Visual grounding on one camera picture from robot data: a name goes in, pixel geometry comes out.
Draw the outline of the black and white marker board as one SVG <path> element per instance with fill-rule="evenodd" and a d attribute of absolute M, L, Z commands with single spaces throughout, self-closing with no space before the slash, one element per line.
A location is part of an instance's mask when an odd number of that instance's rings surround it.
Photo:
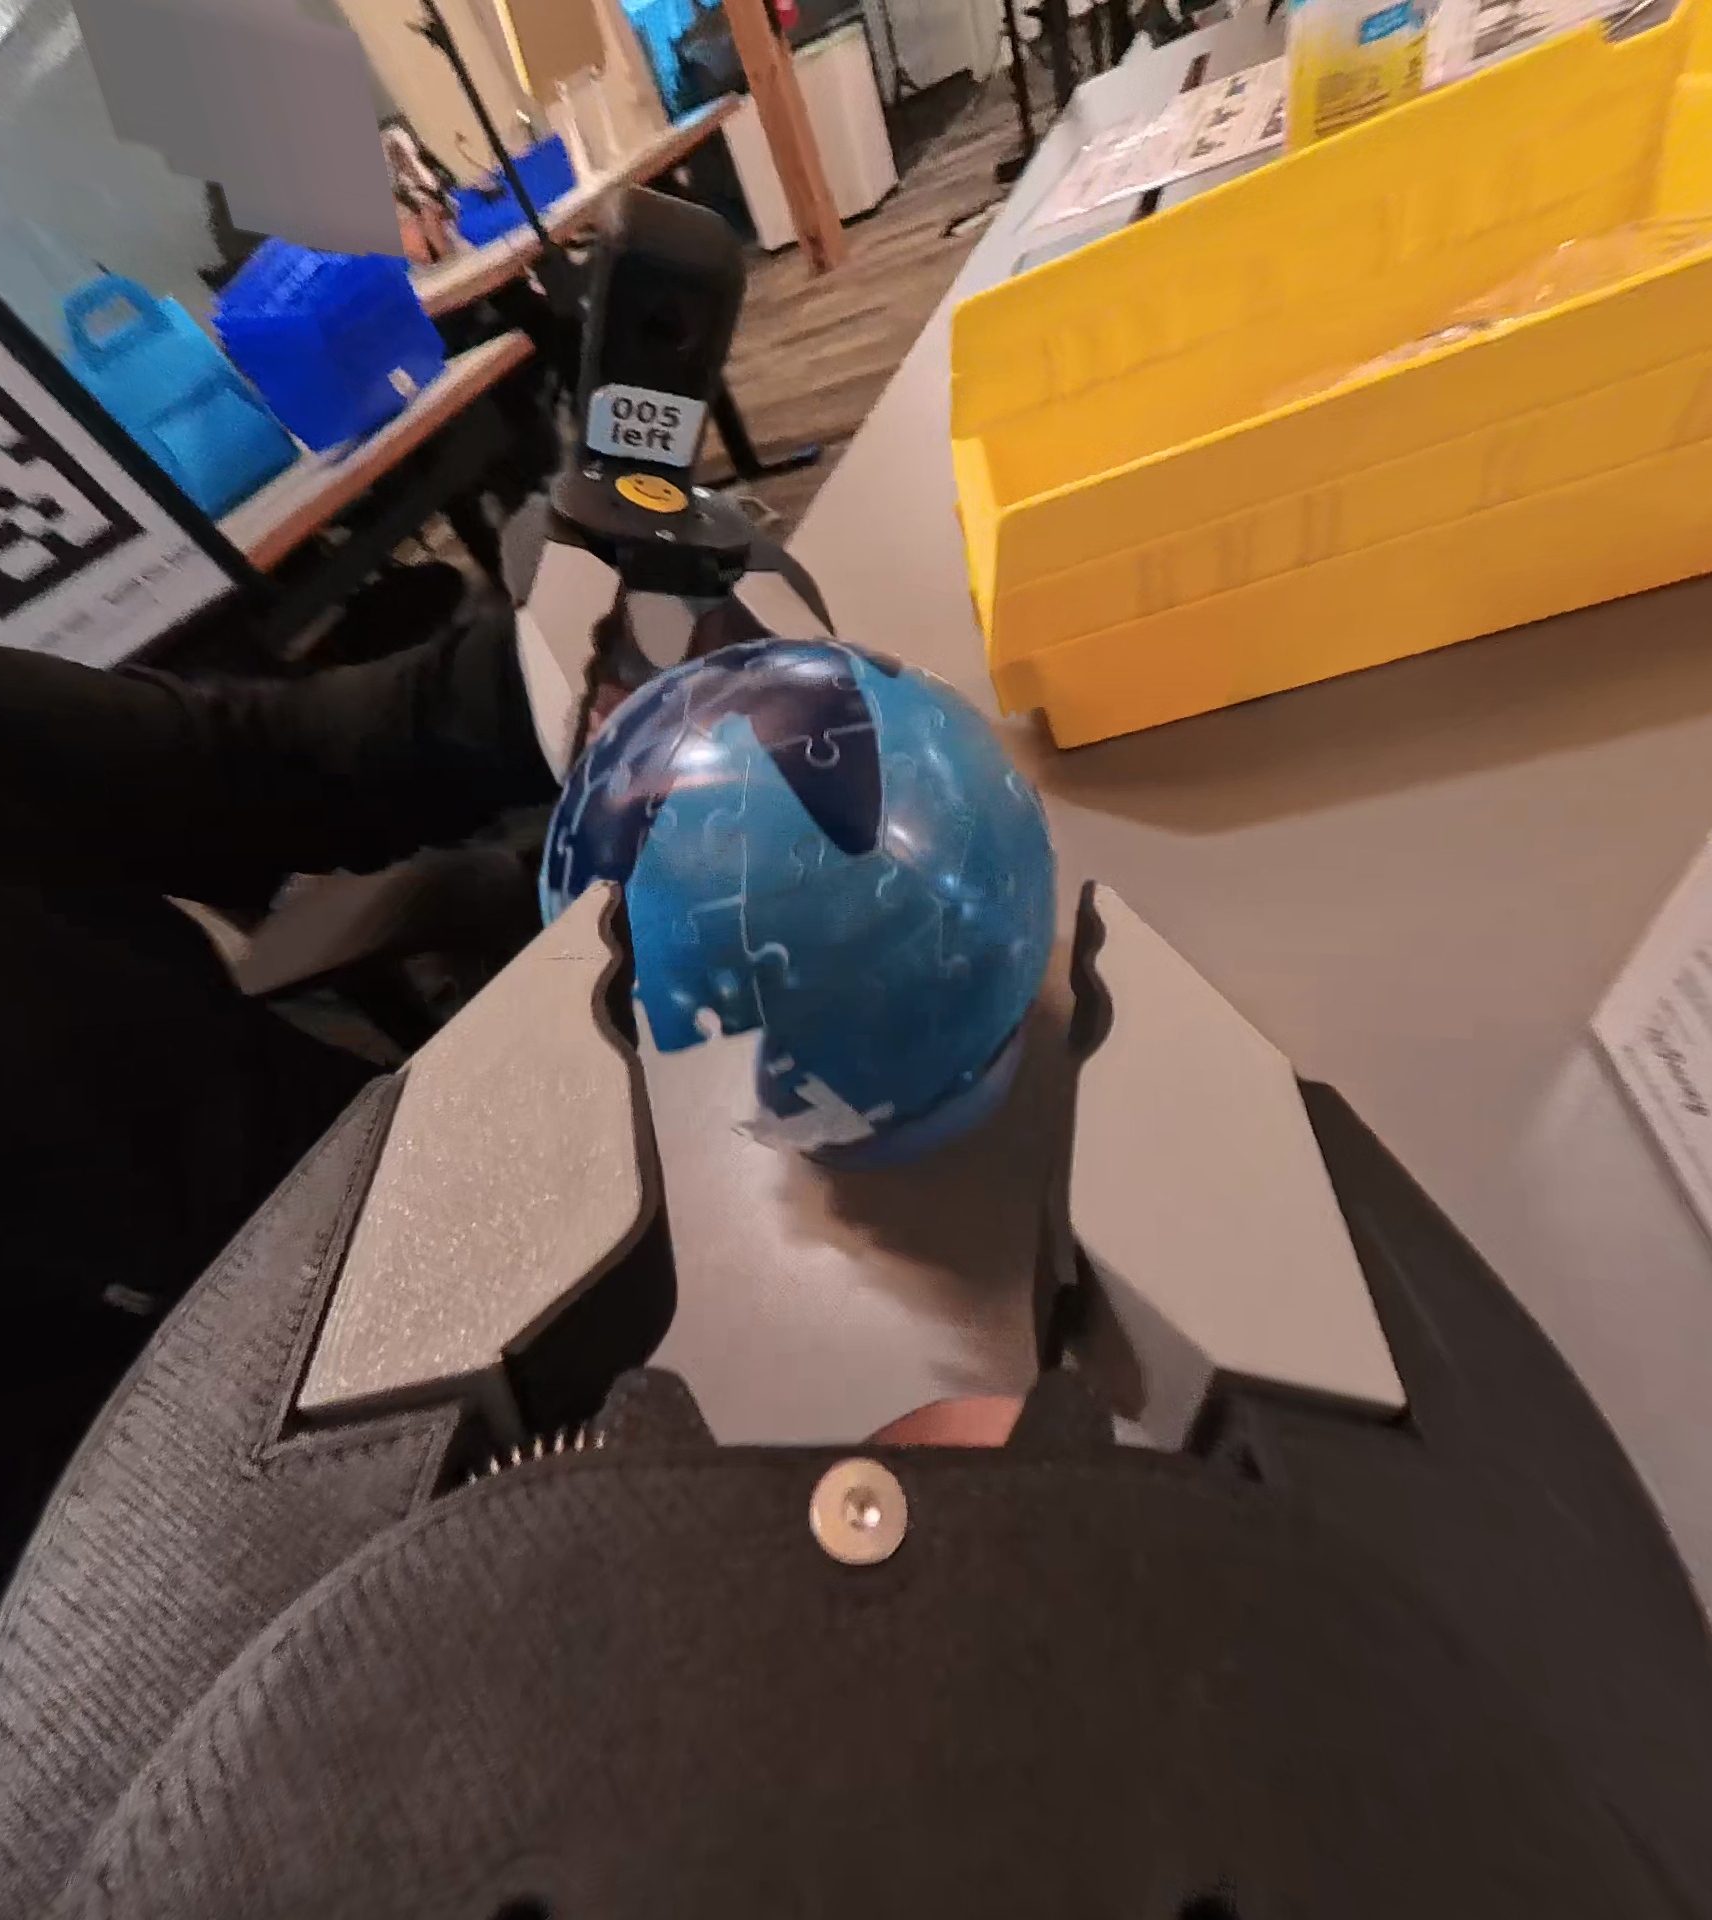
<path fill-rule="evenodd" d="M 0 647 L 119 668 L 266 602 L 244 552 L 0 295 Z"/>

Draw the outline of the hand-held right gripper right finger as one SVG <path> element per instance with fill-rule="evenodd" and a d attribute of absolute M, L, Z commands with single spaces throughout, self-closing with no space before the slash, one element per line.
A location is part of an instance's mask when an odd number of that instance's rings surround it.
<path fill-rule="evenodd" d="M 1289 1055 L 1113 885 L 1069 953 L 1042 1347 L 1124 1428 L 1252 1391 L 1390 1423 L 1404 1379 Z"/>

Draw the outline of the blue puzzle ball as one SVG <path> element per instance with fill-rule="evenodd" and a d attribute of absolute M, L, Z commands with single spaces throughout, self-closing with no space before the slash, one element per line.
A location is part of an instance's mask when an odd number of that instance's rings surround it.
<path fill-rule="evenodd" d="M 1035 784 L 951 684 L 845 641 L 728 643 L 630 691 L 560 786 L 554 921 L 629 909 L 661 1051 L 752 1035 L 752 1140 L 807 1156 L 965 1090 L 1042 989 L 1058 869 Z"/>

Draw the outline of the printed instruction sheet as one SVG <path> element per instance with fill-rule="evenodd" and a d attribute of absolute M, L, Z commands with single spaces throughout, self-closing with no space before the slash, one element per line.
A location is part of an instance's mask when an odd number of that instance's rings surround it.
<path fill-rule="evenodd" d="M 1042 226 L 1136 201 L 1284 144 L 1286 59 L 1247 65 L 1092 136 L 1037 205 Z"/>
<path fill-rule="evenodd" d="M 1425 86 L 1466 80 L 1548 39 L 1600 28 L 1636 36 L 1665 23 L 1677 1 L 1440 1 L 1426 43 Z"/>

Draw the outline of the blue round ball stand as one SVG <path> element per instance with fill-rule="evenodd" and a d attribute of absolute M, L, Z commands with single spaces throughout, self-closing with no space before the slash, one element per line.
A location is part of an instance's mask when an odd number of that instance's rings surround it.
<path fill-rule="evenodd" d="M 942 1103 L 911 1117 L 883 1121 L 870 1134 L 822 1143 L 809 1158 L 835 1172 L 868 1172 L 914 1164 L 965 1140 L 1004 1105 L 1025 1062 L 1027 1027 L 1017 1025 L 995 1060 Z"/>

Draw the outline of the wooden post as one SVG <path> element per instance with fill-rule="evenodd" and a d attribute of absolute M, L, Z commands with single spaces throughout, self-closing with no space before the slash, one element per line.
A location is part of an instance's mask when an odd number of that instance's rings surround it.
<path fill-rule="evenodd" d="M 796 246 L 812 275 L 845 262 L 845 223 L 831 189 L 796 62 L 771 1 L 724 1 L 724 18 L 771 144 Z"/>

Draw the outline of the clear bag of puzzle pieces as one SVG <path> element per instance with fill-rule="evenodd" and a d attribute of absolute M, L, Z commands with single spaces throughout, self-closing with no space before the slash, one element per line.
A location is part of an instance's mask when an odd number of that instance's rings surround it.
<path fill-rule="evenodd" d="M 1685 265 L 1712 251 L 1712 209 L 1648 214 L 1605 231 L 1571 238 L 1534 256 L 1490 287 L 1433 312 L 1404 338 L 1354 361 L 1324 361 L 1277 387 L 1265 401 L 1282 408 L 1320 397 L 1348 382 L 1378 377 L 1445 347 L 1506 333 L 1571 302 L 1613 293 L 1625 282 Z"/>

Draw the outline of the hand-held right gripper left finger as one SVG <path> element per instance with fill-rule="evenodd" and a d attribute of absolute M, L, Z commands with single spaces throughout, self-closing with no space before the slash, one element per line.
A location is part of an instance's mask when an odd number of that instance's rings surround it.
<path fill-rule="evenodd" d="M 295 1405 L 583 1428 L 677 1267 L 624 891 L 592 884 L 399 1079 Z"/>

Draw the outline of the blue plastic crate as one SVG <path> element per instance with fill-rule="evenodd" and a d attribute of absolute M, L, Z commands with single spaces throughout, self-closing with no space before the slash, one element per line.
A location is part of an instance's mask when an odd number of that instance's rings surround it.
<path fill-rule="evenodd" d="M 215 331 L 268 409 L 317 454 L 360 444 L 446 369 L 410 265 L 266 238 L 212 302 Z"/>

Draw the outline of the wooden table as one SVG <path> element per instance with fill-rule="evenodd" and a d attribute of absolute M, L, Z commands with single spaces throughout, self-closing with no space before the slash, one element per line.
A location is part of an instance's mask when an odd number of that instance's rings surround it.
<path fill-rule="evenodd" d="M 577 242 L 594 227 L 604 201 L 623 186 L 667 178 L 746 106 L 746 96 L 726 93 L 677 119 L 629 156 L 573 186 L 540 214 L 542 229 L 560 243 Z M 428 317 L 443 319 L 529 275 L 540 251 L 537 227 L 521 223 L 481 247 L 467 247 L 430 265 L 413 265 L 419 303 Z"/>
<path fill-rule="evenodd" d="M 306 452 L 222 516 L 219 534 L 263 574 L 287 564 L 352 507 L 373 500 L 380 482 L 467 424 L 532 355 L 535 343 L 521 329 L 460 350 L 379 432 L 329 452 Z"/>

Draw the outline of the black tripod stand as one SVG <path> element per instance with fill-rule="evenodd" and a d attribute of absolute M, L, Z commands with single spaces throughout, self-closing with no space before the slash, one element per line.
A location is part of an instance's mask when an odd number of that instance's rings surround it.
<path fill-rule="evenodd" d="M 551 227 L 544 221 L 544 216 L 532 196 L 529 193 L 517 162 L 509 151 L 509 144 L 498 123 L 495 122 L 488 103 L 484 101 L 468 62 L 462 55 L 460 39 L 455 34 L 450 19 L 446 18 L 444 8 L 439 1 L 421 1 L 421 18 L 415 22 L 415 31 L 422 36 L 446 64 L 450 65 L 457 84 L 460 86 L 468 106 L 484 132 L 484 140 L 497 159 L 497 169 L 503 176 L 507 189 L 513 193 L 518 203 L 526 226 L 532 229 L 535 251 L 540 256 L 547 251 L 554 239 Z"/>

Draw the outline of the light blue tote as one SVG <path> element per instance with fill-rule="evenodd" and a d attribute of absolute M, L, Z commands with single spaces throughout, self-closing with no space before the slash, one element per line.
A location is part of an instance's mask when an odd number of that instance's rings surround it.
<path fill-rule="evenodd" d="M 98 273 L 60 303 L 64 361 L 208 517 L 233 514 L 301 450 L 196 317 L 139 282 Z"/>

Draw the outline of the person's left forearm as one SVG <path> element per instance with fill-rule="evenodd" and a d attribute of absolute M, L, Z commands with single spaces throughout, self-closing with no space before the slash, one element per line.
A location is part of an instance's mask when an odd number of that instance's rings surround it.
<path fill-rule="evenodd" d="M 185 679 L 0 646 L 0 849 L 206 903 L 376 872 L 551 803 L 515 625 L 295 678 Z"/>

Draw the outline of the person's black clothing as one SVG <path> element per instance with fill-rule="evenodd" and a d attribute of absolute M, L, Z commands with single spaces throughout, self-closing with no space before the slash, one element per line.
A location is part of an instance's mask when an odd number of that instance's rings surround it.
<path fill-rule="evenodd" d="M 0 875 L 0 1584 L 153 1317 L 379 1074 L 164 896 Z"/>

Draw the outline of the yellow and white container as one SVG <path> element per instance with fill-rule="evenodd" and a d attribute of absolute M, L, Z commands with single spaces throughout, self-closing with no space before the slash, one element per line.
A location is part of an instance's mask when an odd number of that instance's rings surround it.
<path fill-rule="evenodd" d="M 1417 98 L 1435 1 L 1290 1 L 1284 140 L 1302 151 Z"/>

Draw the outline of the blue storage bin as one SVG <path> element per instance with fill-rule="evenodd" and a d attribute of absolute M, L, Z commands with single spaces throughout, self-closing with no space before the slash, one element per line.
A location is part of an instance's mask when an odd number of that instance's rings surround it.
<path fill-rule="evenodd" d="M 540 214 L 578 186 L 568 142 L 556 132 L 513 156 L 511 169 L 495 169 L 481 183 L 452 193 L 455 227 L 473 247 L 482 247 L 529 223 L 529 199 Z"/>

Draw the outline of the yellow plastic bin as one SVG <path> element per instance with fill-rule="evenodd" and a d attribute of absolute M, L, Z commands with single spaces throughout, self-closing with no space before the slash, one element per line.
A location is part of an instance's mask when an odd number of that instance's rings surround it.
<path fill-rule="evenodd" d="M 966 575 L 1006 658 L 1148 624 L 1359 608 L 1425 652 L 1712 571 L 1712 338 L 1541 313 L 1188 444 L 953 439 Z"/>
<path fill-rule="evenodd" d="M 1712 3 L 1556 36 L 958 303 L 951 436 L 1151 454 L 1278 409 L 1571 238 L 1712 211 Z M 1712 338 L 1712 251 L 1571 299 Z"/>
<path fill-rule="evenodd" d="M 1712 571 L 1712 437 L 1497 496 L 1440 454 L 1227 503 L 1143 468 L 968 541 L 1001 705 L 1076 748 Z"/>

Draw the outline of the white cabinet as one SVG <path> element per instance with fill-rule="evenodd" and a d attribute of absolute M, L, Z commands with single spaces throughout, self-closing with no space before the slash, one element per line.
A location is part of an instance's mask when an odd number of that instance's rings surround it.
<path fill-rule="evenodd" d="M 856 9 L 792 57 L 826 188 L 845 226 L 864 220 L 899 186 L 872 54 L 867 13 Z M 755 246 L 767 256 L 794 247 L 791 203 L 758 108 L 745 100 L 724 122 L 722 133 L 748 208 Z"/>

